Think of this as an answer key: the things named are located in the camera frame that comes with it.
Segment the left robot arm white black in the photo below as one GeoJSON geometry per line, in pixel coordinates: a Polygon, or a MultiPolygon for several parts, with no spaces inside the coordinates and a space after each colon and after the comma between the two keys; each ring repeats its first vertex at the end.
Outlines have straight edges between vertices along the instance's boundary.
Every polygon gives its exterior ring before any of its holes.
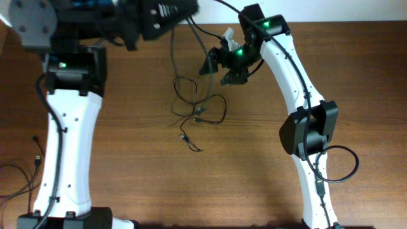
{"type": "Polygon", "coordinates": [[[89,169],[93,132],[107,80],[107,51],[84,39],[154,40],[198,11],[196,1],[14,0],[8,20],[22,46],[43,58],[36,89],[48,116],[45,166],[31,213],[19,228],[128,228],[138,222],[94,207],[89,169]]]}

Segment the black USB cable thin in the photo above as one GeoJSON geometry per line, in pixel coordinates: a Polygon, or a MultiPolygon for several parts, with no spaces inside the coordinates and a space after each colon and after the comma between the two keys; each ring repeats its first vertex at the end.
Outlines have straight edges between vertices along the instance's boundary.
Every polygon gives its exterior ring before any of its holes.
{"type": "Polygon", "coordinates": [[[190,78],[187,78],[187,77],[176,76],[173,79],[173,87],[174,87],[174,91],[176,93],[177,99],[179,99],[184,104],[191,107],[191,111],[186,114],[176,113],[172,109],[172,113],[176,116],[179,116],[183,120],[179,126],[179,130],[181,131],[181,134],[179,137],[186,143],[187,147],[191,151],[202,152],[203,150],[200,149],[196,144],[194,144],[193,141],[190,139],[190,137],[187,135],[187,132],[184,129],[184,124],[190,120],[193,122],[197,122],[197,123],[206,123],[206,124],[211,124],[211,125],[219,125],[219,124],[223,123],[224,119],[226,118],[227,111],[228,111],[228,101],[227,101],[226,97],[221,94],[213,94],[213,95],[210,95],[199,101],[198,100],[198,84],[196,83],[196,81],[194,81],[190,78]],[[191,83],[193,86],[193,97],[192,97],[191,101],[185,99],[180,93],[182,81],[187,81],[188,83],[191,83]],[[207,102],[215,97],[219,97],[221,99],[221,101],[223,102],[224,108],[223,108],[221,118],[219,120],[206,120],[204,118],[199,118],[198,115],[204,111],[204,102],[207,102]]]}

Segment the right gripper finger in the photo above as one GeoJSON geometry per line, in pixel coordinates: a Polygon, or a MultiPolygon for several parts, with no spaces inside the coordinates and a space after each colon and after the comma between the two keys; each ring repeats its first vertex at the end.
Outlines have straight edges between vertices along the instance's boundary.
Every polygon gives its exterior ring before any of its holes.
{"type": "Polygon", "coordinates": [[[220,80],[221,86],[243,85],[248,82],[247,77],[235,71],[228,71],[220,80]]]}
{"type": "Polygon", "coordinates": [[[219,71],[218,68],[219,62],[217,59],[218,52],[219,52],[218,48],[211,48],[209,50],[206,60],[198,72],[199,75],[203,76],[205,74],[217,73],[219,71]]]}

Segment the black USB cable thick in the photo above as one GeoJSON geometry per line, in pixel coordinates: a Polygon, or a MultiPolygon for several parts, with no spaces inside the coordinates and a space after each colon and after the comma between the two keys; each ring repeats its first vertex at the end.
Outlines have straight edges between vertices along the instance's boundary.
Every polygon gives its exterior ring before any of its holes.
{"type": "Polygon", "coordinates": [[[215,70],[214,70],[214,65],[212,64],[212,62],[211,62],[211,60],[210,60],[209,52],[207,51],[207,49],[206,49],[206,47],[205,47],[205,45],[204,45],[204,42],[202,41],[201,37],[198,35],[197,30],[199,30],[199,31],[201,31],[201,32],[203,32],[203,33],[205,33],[205,34],[209,34],[209,35],[211,35],[211,36],[218,37],[218,35],[212,34],[212,33],[210,33],[210,32],[207,32],[207,31],[203,30],[201,27],[199,27],[199,26],[195,23],[195,21],[193,20],[193,17],[187,18],[186,21],[187,21],[187,23],[188,23],[190,29],[193,31],[195,37],[197,38],[197,40],[198,40],[198,42],[199,42],[200,46],[202,47],[202,50],[203,50],[203,52],[204,52],[204,54],[205,54],[205,62],[204,62],[204,64],[203,64],[203,66],[201,67],[201,70],[199,70],[199,75],[209,74],[209,75],[210,75],[210,81],[209,81],[209,86],[208,86],[208,91],[207,91],[206,96],[205,96],[202,100],[198,101],[198,100],[197,100],[197,84],[196,84],[196,82],[193,81],[193,80],[190,79],[190,78],[187,78],[187,77],[184,77],[184,76],[180,76],[180,75],[179,75],[179,71],[178,71],[178,69],[177,69],[177,64],[176,64],[175,55],[174,55],[175,29],[173,28],[173,29],[171,30],[171,37],[170,37],[170,40],[171,40],[171,42],[170,42],[170,56],[171,56],[171,61],[172,61],[172,65],[173,65],[174,73],[175,73],[175,76],[174,76],[174,79],[173,79],[174,90],[175,90],[176,95],[177,95],[183,102],[185,102],[185,103],[187,103],[187,104],[193,106],[193,110],[192,110],[192,112],[191,112],[190,114],[178,114],[178,113],[174,113],[175,115],[181,116],[181,117],[191,117],[191,116],[193,116],[193,115],[200,115],[202,112],[205,111],[205,103],[206,103],[211,97],[214,96],[214,94],[212,94],[212,87],[213,87],[213,82],[214,82],[214,72],[215,72],[215,70]],[[194,98],[193,98],[193,101],[192,101],[192,102],[187,101],[184,97],[182,97],[182,96],[179,94],[179,92],[178,92],[178,90],[177,90],[177,84],[179,83],[179,80],[188,80],[188,81],[191,81],[192,83],[194,83],[196,91],[195,91],[194,98]]]}

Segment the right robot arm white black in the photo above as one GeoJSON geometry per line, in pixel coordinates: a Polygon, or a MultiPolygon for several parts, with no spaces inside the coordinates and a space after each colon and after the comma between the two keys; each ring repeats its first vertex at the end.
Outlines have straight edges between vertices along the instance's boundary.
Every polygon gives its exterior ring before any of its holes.
{"type": "Polygon", "coordinates": [[[285,152],[298,171],[303,199],[304,228],[339,228],[327,177],[329,142],[338,117],[335,102],[327,102],[310,81],[294,47],[291,30],[282,15],[265,17],[258,4],[244,7],[238,19],[244,45],[233,40],[231,29],[220,48],[212,48],[199,73],[228,69],[222,83],[241,85],[257,61],[267,64],[286,102],[288,117],[279,130],[285,152]]]}

